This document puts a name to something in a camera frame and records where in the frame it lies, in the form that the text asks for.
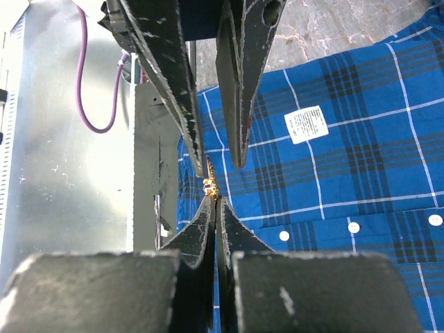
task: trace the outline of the gray stone surface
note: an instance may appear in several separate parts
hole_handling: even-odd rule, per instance
[[[287,0],[265,71],[368,46],[415,22],[431,0]],[[197,86],[217,85],[216,41],[197,44]]]

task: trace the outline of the white shirt button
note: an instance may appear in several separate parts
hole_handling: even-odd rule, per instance
[[[438,227],[443,224],[443,218],[437,214],[433,214],[429,216],[429,223],[434,227]]]
[[[357,234],[361,227],[356,222],[350,222],[348,224],[348,231],[350,231],[352,234]]]
[[[279,238],[281,241],[288,241],[290,239],[290,234],[287,231],[281,231]]]

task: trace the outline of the scratched metal surface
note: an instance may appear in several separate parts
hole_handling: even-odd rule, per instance
[[[265,71],[368,46],[419,19],[431,0],[287,0]],[[197,44],[197,86],[217,85],[215,40]]]
[[[266,70],[298,65],[328,54],[369,45],[417,20],[430,0],[289,0]],[[28,9],[24,64],[17,113],[0,288],[31,253],[126,249],[126,215],[133,169],[128,129],[119,102],[117,124],[106,135],[89,132],[74,103],[80,24],[70,0],[33,1]],[[108,121],[119,47],[90,22],[84,103],[98,126]],[[198,42],[198,87],[217,84],[214,40]],[[121,85],[123,95],[128,86]],[[164,131],[169,131],[165,122]],[[169,144],[164,156],[176,156]],[[157,155],[149,175],[157,179]],[[165,165],[176,176],[177,165]],[[153,186],[147,192],[149,207]],[[173,200],[162,209],[175,215]],[[135,237],[150,248],[154,234]]]
[[[74,83],[80,22],[69,0],[33,1],[26,13],[24,61],[0,289],[31,253],[124,251],[132,163],[120,98],[115,127],[91,133],[80,121]],[[108,123],[121,52],[89,22],[83,100],[97,126]],[[129,86],[121,84],[128,95]]]

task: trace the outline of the black metal jaw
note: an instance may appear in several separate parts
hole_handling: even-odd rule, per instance
[[[189,1],[196,5],[200,0]],[[214,0],[213,10],[196,10],[195,16],[196,24],[202,22],[202,15],[216,18],[216,22],[208,26],[208,33],[196,34],[185,0],[107,1],[108,15],[100,24],[113,32],[122,47],[139,55],[184,137],[199,177],[207,177],[203,132],[185,36],[216,37],[214,26],[218,28],[216,68],[228,143],[234,165],[244,167],[253,105],[285,2]]]
[[[384,256],[276,253],[211,196],[159,251],[29,258],[0,302],[0,332],[206,332],[216,236],[224,333],[422,332]]]
[[[231,157],[246,164],[253,105],[286,0],[225,0],[216,69]]]

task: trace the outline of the blue plaid shirt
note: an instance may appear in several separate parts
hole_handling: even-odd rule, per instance
[[[441,15],[444,5],[435,5],[373,46],[264,74],[242,170],[228,151],[219,89],[198,94],[206,153],[239,218],[276,250],[384,253],[397,264],[422,326],[435,332],[444,332]],[[315,105],[329,134],[293,144],[284,115]],[[180,230],[198,209],[203,185],[183,141],[178,152]],[[218,301],[216,294],[216,332]]]

